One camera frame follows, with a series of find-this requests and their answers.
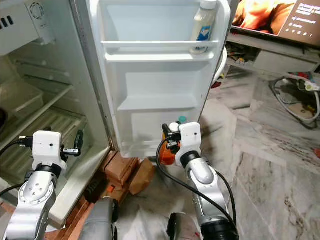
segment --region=black cable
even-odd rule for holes
[[[215,172],[224,181],[224,184],[226,185],[226,188],[229,191],[230,199],[231,199],[231,205],[232,205],[233,221],[234,221],[234,224],[237,226],[237,213],[236,213],[236,203],[235,203],[234,194],[232,193],[231,187],[230,187],[228,181],[225,179],[225,177],[220,172],[218,172],[217,170]]]
[[[9,192],[9,191],[11,191],[11,190],[13,190],[13,189],[21,188],[21,186],[22,186],[23,184],[25,184],[25,183],[19,183],[19,184],[17,184],[17,185],[8,187],[7,189],[3,190],[2,192],[0,192],[0,198],[1,198],[1,196],[2,196],[3,194],[5,194],[5,193],[7,193],[7,192]]]
[[[8,148],[12,147],[13,145],[22,144],[22,143],[23,143],[23,141],[22,141],[21,139],[10,142],[8,145],[6,145],[6,146],[0,151],[0,157],[1,157],[2,154],[4,154],[4,152],[5,152],[6,150],[8,150]],[[3,194],[5,194],[5,193],[7,193],[7,192],[9,192],[9,191],[11,191],[11,190],[13,190],[13,189],[20,188],[23,184],[24,184],[24,183],[20,183],[20,184],[17,184],[17,185],[8,187],[7,189],[5,189],[5,190],[3,190],[2,192],[0,192],[0,197],[1,197]]]
[[[205,199],[206,201],[208,201],[210,204],[212,204],[213,206],[215,206],[220,212],[223,213],[223,215],[226,216],[226,218],[229,220],[229,222],[233,225],[234,230],[237,231],[237,225],[235,224],[235,222],[233,221],[233,219],[231,218],[231,216],[227,213],[227,211],[225,211],[221,206],[219,206],[219,204],[217,204],[215,201],[211,200],[210,198],[208,198],[206,195],[204,195],[203,193],[199,192],[197,189],[195,189],[192,186],[189,186],[188,184],[184,183],[183,181],[181,181],[180,179],[170,175],[169,173],[167,173],[161,166],[160,161],[159,161],[159,153],[160,153],[160,149],[162,147],[162,145],[168,140],[168,138],[165,138],[161,141],[160,145],[158,146],[157,150],[156,150],[156,164],[158,166],[158,168],[160,169],[160,171],[162,172],[162,174],[164,174],[166,177],[168,177],[169,179],[171,179],[172,181],[176,182],[177,184],[180,184],[181,186],[185,187],[186,189],[190,190],[191,192],[197,194],[198,196],[200,196],[201,198]]]
[[[8,148],[10,148],[10,147],[12,147],[13,145],[16,145],[16,144],[21,144],[20,139],[19,139],[19,140],[16,140],[16,141],[12,141],[12,142],[10,142],[8,145],[6,145],[6,146],[0,151],[0,157],[1,157],[2,154],[4,154],[4,152],[5,152]]]

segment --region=white plastic bottle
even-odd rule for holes
[[[190,41],[208,41],[211,37],[212,25],[216,18],[217,0],[201,0],[198,12],[194,16],[194,24]],[[207,47],[193,47],[191,54],[203,54]]]

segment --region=bottle label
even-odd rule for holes
[[[210,35],[210,28],[211,26],[203,26],[200,30],[199,36],[197,38],[197,41],[207,41],[209,39],[209,35]],[[196,47],[196,50],[202,50],[206,48],[205,46],[203,47]]]

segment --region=tv stand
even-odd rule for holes
[[[227,41],[258,49],[257,57],[252,64],[240,65],[228,58],[228,65],[275,77],[280,77],[287,72],[312,72],[320,76],[320,51],[318,50],[302,48],[290,42],[279,43],[272,39],[265,40],[258,36],[232,32]]]

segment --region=electrical cord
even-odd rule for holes
[[[6,150],[8,150],[8,148],[12,147],[13,145],[20,144],[20,143],[21,143],[20,139],[19,139],[19,140],[16,140],[16,141],[10,142],[8,145],[6,145],[6,146],[0,151],[0,157],[1,157],[2,154],[4,154],[4,152],[5,152]]]
[[[26,147],[31,147],[32,146],[32,137],[29,137],[29,136],[23,136],[21,137],[20,139],[18,140],[15,140],[15,141],[12,141],[10,142],[9,144],[7,144],[2,150],[0,150],[0,157],[2,156],[2,154],[4,154],[4,152],[6,150],[8,150],[10,147],[12,147],[13,145],[24,145]],[[13,189],[16,189],[16,188],[20,188],[22,185],[24,184],[23,183],[19,183],[17,185],[14,185],[14,186],[11,186],[11,187],[8,187],[7,189],[3,190],[2,192],[0,192],[0,197],[2,195],[4,195],[5,193],[13,190]]]
[[[221,63],[220,63],[220,66],[213,77],[213,81],[211,83],[211,86],[213,86],[215,84],[215,82],[219,79],[220,74],[223,71],[223,69],[225,68],[225,65],[227,63],[227,58],[228,58],[228,52],[227,52],[226,47],[224,47],[223,52],[222,52]]]
[[[169,173],[167,173],[163,167],[160,164],[160,160],[159,160],[159,153],[160,153],[160,149],[162,147],[162,145],[168,140],[169,138],[165,138],[161,141],[160,145],[158,146],[157,150],[156,150],[156,165],[157,167],[160,169],[161,173],[163,175],[165,175],[166,177],[168,177],[169,179],[171,179],[172,181],[176,182],[177,184],[180,184],[181,186],[185,187],[186,189],[190,190],[191,192],[193,192],[194,194],[197,194],[198,196],[200,196],[201,198],[205,199],[206,201],[208,201],[210,204],[212,204],[213,206],[215,206],[220,212],[223,213],[223,215],[225,215],[225,217],[229,220],[229,222],[233,225],[234,230],[237,232],[237,225],[234,222],[234,220],[231,218],[231,216],[227,213],[226,210],[224,210],[221,206],[219,206],[219,204],[217,204],[215,201],[211,200],[210,198],[208,198],[206,195],[204,195],[203,193],[199,192],[197,189],[195,189],[192,186],[189,186],[188,184],[184,183],[183,181],[181,181],[180,179],[170,175]]]
[[[21,188],[22,185],[25,184],[24,182],[23,183],[19,183],[17,185],[13,185],[11,187],[8,187],[7,189],[3,190],[2,192],[0,192],[0,198],[2,197],[2,195],[4,195],[5,193],[13,190],[13,189],[17,189],[17,188]]]
[[[225,177],[220,172],[218,172],[217,170],[215,172],[224,181],[224,184],[226,185],[226,188],[229,191],[230,199],[231,199],[231,205],[232,205],[233,221],[234,221],[234,224],[237,225],[237,213],[236,213],[236,203],[235,203],[234,194],[233,194],[233,192],[231,190],[231,187],[230,187],[228,181],[225,179]]]
[[[304,80],[304,81],[309,81],[308,79],[306,79],[306,78],[304,78],[304,77],[297,77],[297,76],[294,76],[294,75],[291,75],[291,74],[288,75],[288,78],[295,79],[295,80],[300,80],[300,79],[302,79],[302,80]],[[278,99],[278,101],[279,101],[279,103],[281,104],[281,106],[282,106],[285,110],[287,110],[292,116],[294,116],[295,118],[297,118],[298,120],[300,120],[300,121],[302,121],[302,122],[305,122],[305,123],[307,123],[307,124],[310,124],[310,123],[314,122],[314,121],[319,117],[319,115],[320,115],[320,100],[319,100],[319,94],[318,94],[316,91],[313,92],[313,93],[314,93],[314,96],[315,96],[316,108],[317,108],[316,114],[315,114],[313,117],[311,117],[311,118],[305,118],[305,117],[299,116],[299,115],[297,115],[296,113],[294,113],[293,111],[291,111],[291,110],[285,105],[285,103],[283,102],[283,100],[282,100],[282,98],[281,98],[281,96],[280,96],[280,93],[279,93],[278,91],[276,91],[276,84],[277,84],[279,81],[281,81],[281,80],[283,80],[283,78],[280,78],[280,79],[278,79],[278,80],[275,80],[275,81],[273,82],[273,84],[271,85],[271,90],[272,90],[273,94],[275,95],[275,97]]]

